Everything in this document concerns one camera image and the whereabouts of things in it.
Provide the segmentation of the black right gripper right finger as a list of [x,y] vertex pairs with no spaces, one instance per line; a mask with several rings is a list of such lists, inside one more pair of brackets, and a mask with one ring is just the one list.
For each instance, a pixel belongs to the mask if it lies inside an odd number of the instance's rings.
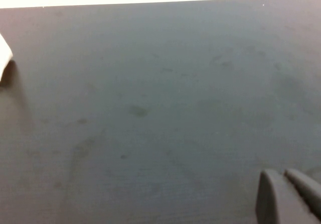
[[286,169],[284,175],[314,215],[320,215],[320,183],[295,169]]

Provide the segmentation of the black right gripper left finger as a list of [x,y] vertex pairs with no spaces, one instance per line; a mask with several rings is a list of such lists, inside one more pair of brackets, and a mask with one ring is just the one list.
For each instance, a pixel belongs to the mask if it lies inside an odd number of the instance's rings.
[[255,213],[258,223],[313,223],[313,214],[293,185],[272,169],[260,173]]

